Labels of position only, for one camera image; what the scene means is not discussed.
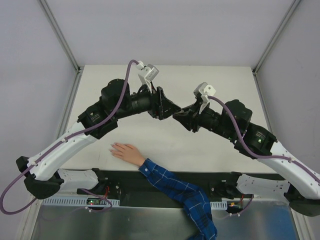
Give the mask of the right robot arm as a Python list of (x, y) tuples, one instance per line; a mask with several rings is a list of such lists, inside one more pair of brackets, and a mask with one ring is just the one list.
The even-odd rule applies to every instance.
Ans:
[(229, 140), (242, 155), (270, 167), (282, 178), (284, 186), (276, 184), (274, 192), (296, 212), (317, 217), (320, 214), (320, 175), (293, 156), (266, 128), (251, 122), (253, 112), (238, 99), (223, 103), (217, 113), (203, 102), (175, 113), (173, 118), (188, 131), (196, 133), (200, 128)]

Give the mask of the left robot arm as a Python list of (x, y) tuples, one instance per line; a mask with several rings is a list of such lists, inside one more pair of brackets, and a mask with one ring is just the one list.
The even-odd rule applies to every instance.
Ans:
[(19, 171), (25, 176), (23, 182), (27, 191), (39, 200), (58, 192), (90, 190), (96, 195), (102, 194), (106, 183), (99, 169), (67, 170), (62, 169), (62, 165), (116, 129), (119, 119), (147, 112), (154, 119), (164, 120), (178, 111), (180, 107), (166, 98), (161, 87), (149, 90), (143, 85), (137, 93), (130, 93), (125, 80), (110, 81), (101, 90), (98, 102), (80, 114), (65, 134), (38, 155), (21, 156), (16, 160)]

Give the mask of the blue plaid sleeve forearm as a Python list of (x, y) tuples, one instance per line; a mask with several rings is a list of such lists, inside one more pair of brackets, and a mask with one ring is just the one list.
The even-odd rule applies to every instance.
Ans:
[(153, 187), (182, 204), (186, 215), (198, 229), (198, 233), (190, 237), (191, 240), (217, 238), (218, 230), (212, 220), (211, 204), (201, 187), (179, 179), (173, 172), (148, 158), (138, 170)]

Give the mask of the person's hand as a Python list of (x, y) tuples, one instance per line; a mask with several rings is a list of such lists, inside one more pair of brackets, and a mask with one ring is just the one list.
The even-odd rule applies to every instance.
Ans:
[(115, 158), (138, 167), (141, 167), (146, 160), (140, 151), (130, 144), (116, 142), (111, 145), (111, 149), (109, 151)]

